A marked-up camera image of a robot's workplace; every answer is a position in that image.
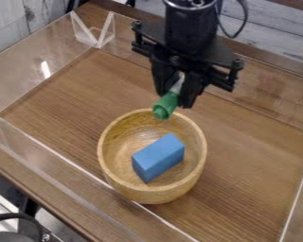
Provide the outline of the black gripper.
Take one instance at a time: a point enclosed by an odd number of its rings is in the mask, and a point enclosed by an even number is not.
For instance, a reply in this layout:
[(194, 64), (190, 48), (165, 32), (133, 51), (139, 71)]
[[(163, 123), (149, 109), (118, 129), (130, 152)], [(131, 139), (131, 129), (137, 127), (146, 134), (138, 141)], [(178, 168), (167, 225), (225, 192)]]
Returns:
[(135, 21), (134, 52), (151, 61), (155, 91), (163, 96), (185, 75), (179, 107), (191, 109), (207, 86), (234, 90), (244, 61), (221, 43), (223, 0), (162, 0), (166, 17), (159, 23)]

